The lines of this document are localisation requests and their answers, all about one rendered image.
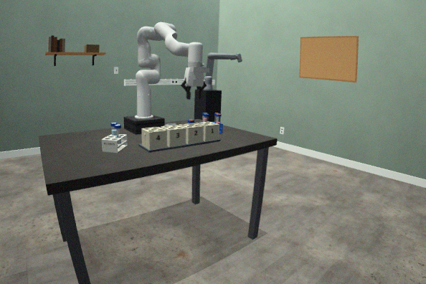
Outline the cream block with round holes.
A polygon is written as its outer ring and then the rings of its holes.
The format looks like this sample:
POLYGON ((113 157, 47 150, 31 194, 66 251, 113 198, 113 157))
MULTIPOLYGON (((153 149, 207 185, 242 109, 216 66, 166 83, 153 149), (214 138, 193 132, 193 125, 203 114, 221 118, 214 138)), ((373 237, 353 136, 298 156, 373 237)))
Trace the cream block with round holes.
POLYGON ((213 141, 219 139, 219 124, 212 122, 195 123, 204 126, 203 141, 213 141))
POLYGON ((161 126, 161 128, 167 130, 168 147, 186 145, 186 128, 178 125, 161 126))
POLYGON ((186 143, 200 143, 203 142, 204 126, 195 124, 188 126, 188 124, 181 124, 181 127, 186 128, 186 143))
POLYGON ((142 128, 142 146, 148 150, 167 148, 167 130, 160 127, 142 128))

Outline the white tube rack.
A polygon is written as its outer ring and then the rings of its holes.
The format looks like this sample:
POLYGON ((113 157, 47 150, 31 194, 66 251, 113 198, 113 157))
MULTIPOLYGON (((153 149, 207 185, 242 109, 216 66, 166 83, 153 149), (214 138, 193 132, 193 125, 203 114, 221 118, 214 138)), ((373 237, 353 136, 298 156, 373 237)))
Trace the white tube rack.
POLYGON ((121 138, 116 138, 115 136, 109 135, 102 139, 102 150, 104 152, 118 153, 127 146, 128 146, 127 135, 124 135, 124 134, 121 134, 121 138), (112 137, 112 138, 107 139, 109 137, 112 137), (113 139, 117 139, 117 140, 113 140, 113 139), (121 139, 121 144, 118 144, 118 141, 120 139, 121 139))

